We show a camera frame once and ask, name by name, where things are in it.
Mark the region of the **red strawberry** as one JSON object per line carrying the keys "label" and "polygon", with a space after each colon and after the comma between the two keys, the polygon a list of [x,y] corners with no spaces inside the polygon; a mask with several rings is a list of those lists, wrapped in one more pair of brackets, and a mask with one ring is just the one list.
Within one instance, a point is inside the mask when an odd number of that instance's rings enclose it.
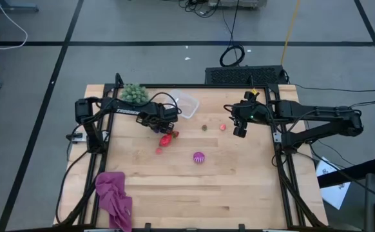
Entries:
{"label": "red strawberry", "polygon": [[172,131],[171,133],[165,134],[160,140],[160,146],[169,146],[173,139],[177,138],[179,135],[178,131]]}

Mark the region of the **grey table base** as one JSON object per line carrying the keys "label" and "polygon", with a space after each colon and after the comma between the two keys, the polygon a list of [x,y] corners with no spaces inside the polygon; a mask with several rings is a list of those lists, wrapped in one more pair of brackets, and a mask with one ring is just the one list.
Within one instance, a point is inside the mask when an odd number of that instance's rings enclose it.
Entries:
{"label": "grey table base", "polygon": [[10,0],[0,0],[0,11],[1,10],[10,11],[10,12],[13,12],[15,10],[17,11],[33,10],[34,12],[38,12],[39,7],[33,3],[13,4],[10,2]]}

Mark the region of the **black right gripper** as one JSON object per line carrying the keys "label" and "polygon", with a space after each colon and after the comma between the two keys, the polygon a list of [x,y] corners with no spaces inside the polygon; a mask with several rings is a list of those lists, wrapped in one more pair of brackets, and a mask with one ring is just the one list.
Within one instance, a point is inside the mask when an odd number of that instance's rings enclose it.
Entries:
{"label": "black right gripper", "polygon": [[233,134],[237,137],[245,138],[248,123],[263,124],[272,126],[273,120],[271,111],[266,105],[257,101],[259,93],[245,92],[244,99],[239,103],[231,105],[231,119],[233,120]]}

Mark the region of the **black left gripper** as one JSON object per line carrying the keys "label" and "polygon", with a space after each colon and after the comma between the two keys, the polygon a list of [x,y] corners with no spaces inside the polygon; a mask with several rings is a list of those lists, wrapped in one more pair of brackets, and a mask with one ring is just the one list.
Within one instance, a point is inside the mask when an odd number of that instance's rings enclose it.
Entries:
{"label": "black left gripper", "polygon": [[167,108],[161,103],[150,102],[139,110],[136,122],[152,130],[159,129],[165,134],[172,134],[178,113],[175,106]]}

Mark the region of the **black beam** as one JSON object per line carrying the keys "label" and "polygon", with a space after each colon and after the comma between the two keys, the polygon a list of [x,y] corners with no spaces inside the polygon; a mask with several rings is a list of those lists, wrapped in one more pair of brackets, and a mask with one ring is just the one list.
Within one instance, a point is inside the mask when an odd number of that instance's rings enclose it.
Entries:
{"label": "black beam", "polygon": [[375,159],[321,175],[318,177],[318,183],[320,188],[327,188],[346,182],[362,180],[367,174],[375,174]]}

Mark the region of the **magenta cloth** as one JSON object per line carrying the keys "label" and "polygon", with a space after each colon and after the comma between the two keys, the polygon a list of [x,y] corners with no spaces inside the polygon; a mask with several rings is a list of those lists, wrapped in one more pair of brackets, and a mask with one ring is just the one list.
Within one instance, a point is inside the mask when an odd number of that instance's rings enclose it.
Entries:
{"label": "magenta cloth", "polygon": [[125,192],[125,180],[123,172],[103,172],[96,178],[95,190],[99,207],[109,214],[109,228],[131,232],[133,200]]}

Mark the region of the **black aluminium table frame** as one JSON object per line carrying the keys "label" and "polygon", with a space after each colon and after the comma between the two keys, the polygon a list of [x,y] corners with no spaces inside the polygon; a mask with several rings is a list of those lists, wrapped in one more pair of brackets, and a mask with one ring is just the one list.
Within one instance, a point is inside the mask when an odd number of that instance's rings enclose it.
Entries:
{"label": "black aluminium table frame", "polygon": [[[131,115],[107,115],[99,124],[110,132],[107,155],[90,155],[85,143],[72,146],[71,170],[58,209],[66,220],[99,169],[121,171],[133,199],[133,227],[177,232],[233,229],[286,229],[297,225],[293,200],[284,202],[278,171],[272,165],[271,130],[251,124],[246,138],[233,135],[224,105],[239,101],[245,88],[179,84],[200,106],[190,119],[175,125],[177,139],[156,154],[160,135]],[[195,164],[193,154],[206,159]]]}

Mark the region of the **grey equipment box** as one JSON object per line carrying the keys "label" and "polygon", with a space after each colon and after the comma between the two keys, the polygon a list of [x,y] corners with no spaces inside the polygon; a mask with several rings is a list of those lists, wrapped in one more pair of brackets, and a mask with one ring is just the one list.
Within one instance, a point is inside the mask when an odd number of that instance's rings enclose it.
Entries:
{"label": "grey equipment box", "polygon": [[208,6],[214,7],[235,7],[260,8],[267,4],[267,0],[206,0]]}

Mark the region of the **white paper sheet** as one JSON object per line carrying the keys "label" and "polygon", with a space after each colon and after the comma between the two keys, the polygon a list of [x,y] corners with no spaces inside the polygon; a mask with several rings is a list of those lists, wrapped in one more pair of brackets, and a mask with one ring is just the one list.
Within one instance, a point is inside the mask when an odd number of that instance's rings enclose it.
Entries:
{"label": "white paper sheet", "polygon": [[[324,161],[320,160],[316,165],[316,176],[321,177],[332,172],[339,170],[339,168],[334,168],[327,163],[327,159],[323,157]],[[322,199],[326,203],[330,204],[332,207],[340,210],[341,205],[345,199],[345,196],[348,192],[350,182],[345,182],[338,184],[336,186],[326,187],[321,189]]]}

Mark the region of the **clear plastic tupperware container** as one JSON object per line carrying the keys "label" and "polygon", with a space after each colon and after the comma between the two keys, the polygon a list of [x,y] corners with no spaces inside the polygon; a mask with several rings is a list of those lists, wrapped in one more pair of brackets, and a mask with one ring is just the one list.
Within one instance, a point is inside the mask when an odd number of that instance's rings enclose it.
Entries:
{"label": "clear plastic tupperware container", "polygon": [[169,94],[174,98],[178,108],[182,111],[180,114],[185,119],[190,119],[198,110],[199,101],[182,90],[171,90]]}

